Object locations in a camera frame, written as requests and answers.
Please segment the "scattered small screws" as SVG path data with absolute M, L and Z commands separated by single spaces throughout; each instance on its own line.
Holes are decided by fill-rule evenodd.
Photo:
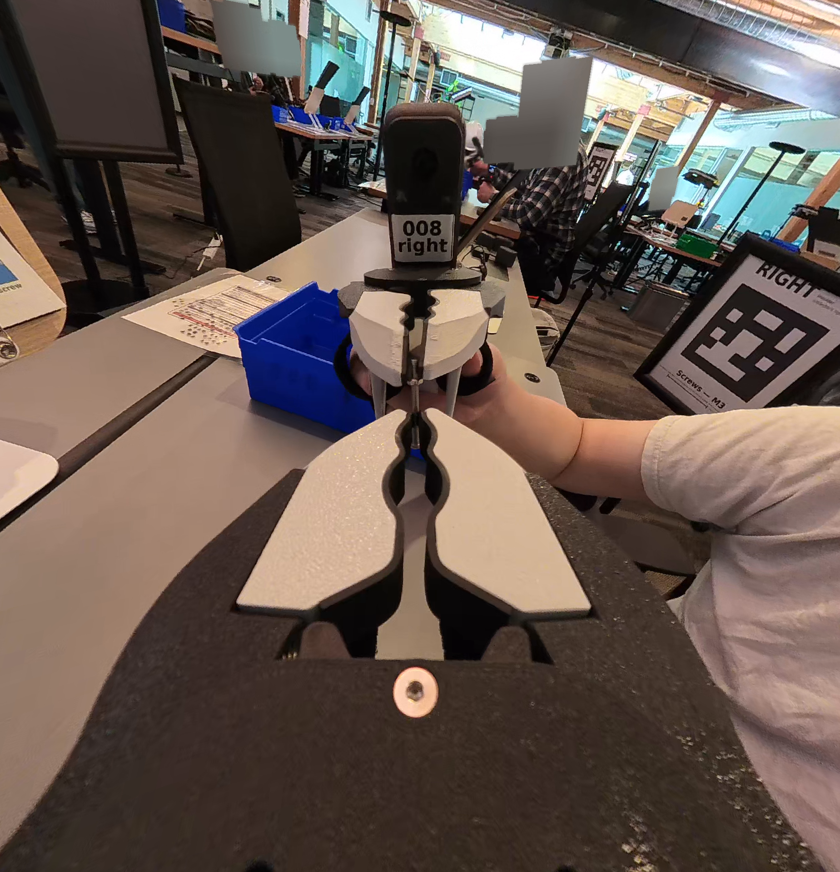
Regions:
M 184 301 L 169 312 L 170 317 L 189 324 L 191 335 L 216 343 L 236 338 L 234 315 L 231 301 L 221 294 Z

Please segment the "wooden sign board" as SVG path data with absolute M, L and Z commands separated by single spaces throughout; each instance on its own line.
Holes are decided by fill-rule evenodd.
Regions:
M 65 321 L 60 280 L 0 189 L 0 368 L 54 343 Z

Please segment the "person's right forearm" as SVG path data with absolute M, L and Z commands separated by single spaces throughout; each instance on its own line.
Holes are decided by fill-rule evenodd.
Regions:
M 577 447 L 550 483 L 581 495 L 612 497 L 652 505 L 642 477 L 646 441 L 654 420 L 579 420 Z

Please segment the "black light stand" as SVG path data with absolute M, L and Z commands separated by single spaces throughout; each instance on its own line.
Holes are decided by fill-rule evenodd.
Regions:
M 721 234 L 721 237 L 720 237 L 719 243 L 718 243 L 720 248 L 725 244 L 726 240 L 735 231 L 735 229 L 737 228 L 737 226 L 739 224 L 741 216 L 746 212 L 748 207 L 751 205 L 751 203 L 754 201 L 754 199 L 758 195 L 759 191 L 762 189 L 762 187 L 765 185 L 765 183 L 773 175 L 774 170 L 780 165 L 783 158 L 787 155 L 801 156 L 805 153 L 804 147 L 799 147 L 797 145 L 787 143 L 784 141 L 772 141 L 769 143 L 768 147 L 775 151 L 775 158 L 774 158 L 773 162 L 770 164 L 770 166 L 768 167 L 768 169 L 766 170 L 766 172 L 764 173 L 763 177 L 757 182 L 754 190 L 746 198 L 746 200 L 741 204 L 740 209 L 733 216 L 732 221 L 729 224 L 729 226 L 727 226 L 725 231 Z

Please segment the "person's right hand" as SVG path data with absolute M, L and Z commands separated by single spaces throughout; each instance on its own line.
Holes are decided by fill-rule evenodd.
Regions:
M 510 378 L 492 345 L 493 380 L 457 399 L 456 420 L 506 452 L 525 472 L 566 487 L 582 481 L 594 460 L 587 424 L 566 406 L 527 392 Z

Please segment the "grey screen on stand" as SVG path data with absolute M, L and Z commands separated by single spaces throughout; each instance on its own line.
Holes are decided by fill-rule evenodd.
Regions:
M 157 4 L 0 1 L 0 36 L 84 269 L 78 329 L 150 294 L 120 166 L 183 158 Z

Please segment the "black office chair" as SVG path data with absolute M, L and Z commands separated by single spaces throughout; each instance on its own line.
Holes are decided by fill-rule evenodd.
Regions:
M 534 308 L 538 309 L 543 302 L 560 304 L 567 298 L 575 281 L 598 276 L 598 272 L 591 269 L 579 274 L 576 269 L 580 262 L 592 263 L 594 269 L 600 268 L 602 255 L 606 245 L 612 241 L 612 235 L 609 234 L 603 241 L 599 240 L 599 236 L 609 224 L 617 228 L 618 214 L 630 199 L 632 191 L 632 187 L 612 183 L 602 192 L 579 219 L 572 247 L 553 266 L 544 263 L 544 256 L 552 252 L 552 237 L 545 237 L 539 244 L 521 237 L 520 242 L 526 242 L 528 247 L 517 258 L 527 296 L 534 299 Z

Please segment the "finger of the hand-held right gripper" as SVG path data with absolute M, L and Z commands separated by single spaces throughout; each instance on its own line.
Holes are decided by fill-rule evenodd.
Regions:
M 369 373 L 376 418 L 387 413 L 387 387 L 399 393 L 416 375 L 407 326 L 412 302 L 405 293 L 363 293 L 349 316 L 353 349 Z
M 490 316 L 474 289 L 432 289 L 425 319 L 419 365 L 422 381 L 445 379 L 446 414 L 453 416 L 462 367 L 480 350 Z

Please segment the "printed paper sheet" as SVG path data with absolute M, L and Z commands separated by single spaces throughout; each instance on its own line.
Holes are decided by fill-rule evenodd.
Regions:
M 296 290 L 295 285 L 234 274 L 122 317 L 203 352 L 240 359 L 240 323 Z

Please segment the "framed marker sign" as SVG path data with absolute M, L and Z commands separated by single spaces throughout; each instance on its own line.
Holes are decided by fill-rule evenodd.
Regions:
M 681 415 L 804 404 L 840 371 L 840 272 L 745 234 L 634 373 Z

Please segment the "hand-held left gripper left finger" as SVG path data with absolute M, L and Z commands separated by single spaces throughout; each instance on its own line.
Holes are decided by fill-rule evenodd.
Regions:
M 392 411 L 306 468 L 251 571 L 242 611 L 302 619 L 388 619 L 403 594 L 410 423 Z

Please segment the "small marker sign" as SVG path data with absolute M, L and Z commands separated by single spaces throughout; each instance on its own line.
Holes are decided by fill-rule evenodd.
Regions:
M 598 195 L 616 153 L 616 147 L 598 141 L 592 144 L 587 157 L 587 183 L 584 191 L 587 203 L 593 202 Z

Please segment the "wooden work desk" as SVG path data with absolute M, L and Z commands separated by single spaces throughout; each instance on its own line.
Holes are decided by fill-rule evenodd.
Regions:
M 319 115 L 307 114 L 291 106 L 271 106 L 275 126 L 283 133 L 303 140 L 309 146 L 310 169 L 307 193 L 327 202 L 338 201 L 334 193 L 323 190 L 326 154 L 335 154 L 336 188 L 349 187 L 351 153 L 357 149 L 364 170 L 369 147 L 375 142 L 372 135 L 363 133 L 357 125 L 340 118 L 322 120 Z

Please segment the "blue plastic bin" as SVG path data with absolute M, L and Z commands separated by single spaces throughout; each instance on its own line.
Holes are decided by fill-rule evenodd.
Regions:
M 370 399 L 350 394 L 336 372 L 349 364 L 350 326 L 338 291 L 309 282 L 236 328 L 253 400 L 351 433 L 373 420 Z

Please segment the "grey trash bin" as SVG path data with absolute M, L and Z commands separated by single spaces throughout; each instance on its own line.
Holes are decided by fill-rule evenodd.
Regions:
M 640 326 L 665 333 L 691 300 L 691 295 L 662 282 L 645 282 L 626 316 Z

